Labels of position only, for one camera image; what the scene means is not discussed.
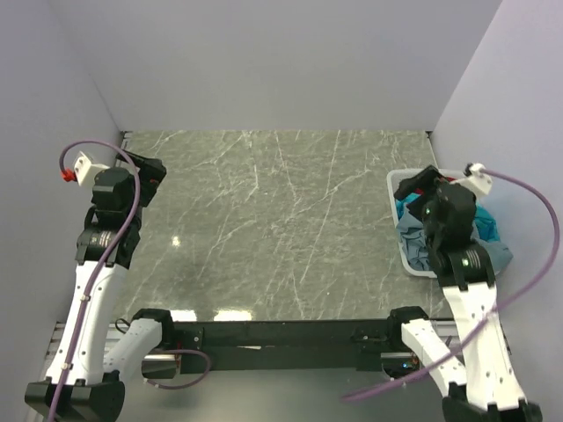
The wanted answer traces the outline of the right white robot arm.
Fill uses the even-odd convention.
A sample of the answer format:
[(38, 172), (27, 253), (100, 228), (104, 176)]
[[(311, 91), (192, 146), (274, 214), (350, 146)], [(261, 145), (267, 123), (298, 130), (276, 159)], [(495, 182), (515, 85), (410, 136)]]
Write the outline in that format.
[(448, 180), (429, 165), (401, 180), (394, 193), (403, 200), (420, 196), (407, 208), (422, 224), (429, 263), (447, 300), (460, 341), (459, 359), (440, 339), (419, 307), (391, 311), (386, 340), (398, 351), (410, 349), (442, 394), (447, 421), (540, 421), (538, 404), (517, 381), (496, 309), (492, 260), (473, 237), (477, 201), (492, 180), (478, 165), (464, 178)]

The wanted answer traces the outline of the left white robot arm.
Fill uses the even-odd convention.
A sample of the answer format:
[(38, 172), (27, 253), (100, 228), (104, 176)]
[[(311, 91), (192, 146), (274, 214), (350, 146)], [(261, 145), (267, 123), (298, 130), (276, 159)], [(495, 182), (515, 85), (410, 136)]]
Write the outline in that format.
[(91, 188), (91, 206), (77, 239), (75, 290), (45, 378), (26, 387), (25, 402), (46, 421), (115, 421), (125, 383), (146, 355), (175, 345), (170, 311), (141, 309), (125, 334), (106, 348), (112, 309), (140, 241), (142, 211), (166, 175), (161, 160), (130, 152), (123, 166), (94, 164), (80, 154), (63, 176)]

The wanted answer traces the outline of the grey-blue t shirt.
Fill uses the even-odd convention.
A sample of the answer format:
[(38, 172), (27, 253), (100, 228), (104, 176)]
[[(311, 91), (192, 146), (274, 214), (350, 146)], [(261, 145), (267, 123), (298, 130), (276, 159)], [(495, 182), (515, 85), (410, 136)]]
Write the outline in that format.
[[(486, 242), (481, 240), (474, 221), (472, 226), (472, 238), (489, 254), (494, 272), (499, 273), (504, 270), (513, 259), (510, 249), (502, 241)], [(431, 267), (422, 222), (406, 210), (398, 220), (397, 231), (408, 265), (415, 271), (430, 272)]]

